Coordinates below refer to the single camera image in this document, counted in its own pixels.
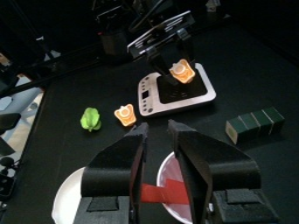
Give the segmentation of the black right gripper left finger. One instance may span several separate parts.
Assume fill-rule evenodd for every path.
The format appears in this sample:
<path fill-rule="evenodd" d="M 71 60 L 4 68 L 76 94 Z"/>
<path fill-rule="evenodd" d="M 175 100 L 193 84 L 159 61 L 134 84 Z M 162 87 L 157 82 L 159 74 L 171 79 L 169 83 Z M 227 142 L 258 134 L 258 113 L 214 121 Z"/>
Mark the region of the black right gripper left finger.
<path fill-rule="evenodd" d="M 72 224 L 139 224 L 147 133 L 143 122 L 86 166 Z"/>

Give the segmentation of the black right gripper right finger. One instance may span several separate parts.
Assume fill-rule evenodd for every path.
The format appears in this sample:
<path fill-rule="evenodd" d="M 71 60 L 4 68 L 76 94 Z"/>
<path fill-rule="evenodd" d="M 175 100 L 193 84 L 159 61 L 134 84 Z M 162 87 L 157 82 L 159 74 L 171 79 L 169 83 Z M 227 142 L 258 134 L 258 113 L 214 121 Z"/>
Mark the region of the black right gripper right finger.
<path fill-rule="evenodd" d="M 171 120 L 193 224 L 278 224 L 255 160 L 237 147 Z"/>

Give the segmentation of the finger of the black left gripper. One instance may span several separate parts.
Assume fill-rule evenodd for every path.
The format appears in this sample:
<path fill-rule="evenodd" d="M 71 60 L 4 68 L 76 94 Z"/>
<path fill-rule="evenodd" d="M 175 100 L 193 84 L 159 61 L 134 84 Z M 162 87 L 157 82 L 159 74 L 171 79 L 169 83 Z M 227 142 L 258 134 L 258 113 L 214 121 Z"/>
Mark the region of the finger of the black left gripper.
<path fill-rule="evenodd" d="M 173 77 L 170 69 L 165 63 L 165 59 L 159 52 L 150 52 L 147 54 L 147 61 L 154 70 L 163 76 L 163 79 L 174 86 L 179 84 L 179 81 Z"/>
<path fill-rule="evenodd" d="M 178 49 L 182 53 L 183 58 L 189 61 L 191 66 L 194 66 L 195 58 L 194 58 L 194 47 L 193 47 L 193 36 L 182 28 L 178 32 Z"/>

